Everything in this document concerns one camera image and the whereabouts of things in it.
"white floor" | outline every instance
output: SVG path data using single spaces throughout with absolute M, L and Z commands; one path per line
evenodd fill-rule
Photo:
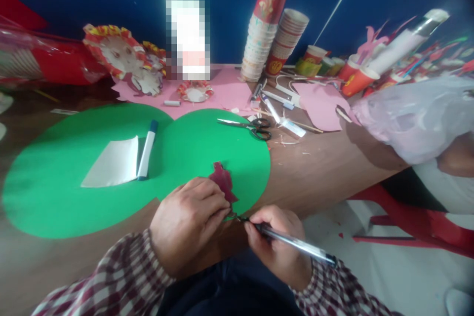
M 351 237 L 364 231 L 407 236 L 396 227 L 370 229 L 370 216 L 381 214 L 377 204 L 346 201 L 306 219 L 306 238 L 342 259 L 369 293 L 405 316 L 447 316 L 444 296 L 450 288 L 474 295 L 473 259 L 441 249 L 355 243 Z

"plaid shirt sleeve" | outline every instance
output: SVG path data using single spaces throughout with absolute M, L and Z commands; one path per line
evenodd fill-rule
M 145 230 L 119 240 L 91 276 L 51 292 L 33 315 L 156 315 L 173 282 Z
M 342 261 L 338 260 L 335 268 L 314 259 L 312 262 L 313 274 L 308 287 L 302 292 L 292 289 L 296 304 L 306 316 L 392 315 L 384 304 L 364 290 Z

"right hand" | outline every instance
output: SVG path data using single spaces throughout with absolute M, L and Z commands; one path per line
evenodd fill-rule
M 277 231 L 304 240 L 305 230 L 298 216 L 292 211 L 270 205 L 253 214 L 250 221 L 252 223 L 245 223 L 248 243 L 262 263 L 291 288 L 298 291 L 306 289 L 312 274 L 311 258 L 285 242 L 272 239 L 268 243 L 253 225 L 268 223 Z

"blue marker cap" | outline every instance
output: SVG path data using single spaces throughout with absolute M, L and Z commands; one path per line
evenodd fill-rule
M 152 124 L 150 125 L 150 132 L 156 133 L 158 130 L 158 121 L 152 120 Z

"red paper cutout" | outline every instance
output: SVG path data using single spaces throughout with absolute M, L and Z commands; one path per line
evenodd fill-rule
M 209 175 L 209 179 L 216 183 L 222 192 L 224 198 L 231 204 L 238 201 L 238 198 L 232 192 L 232 179 L 228 170 L 225 170 L 221 162 L 214 163 L 214 173 Z

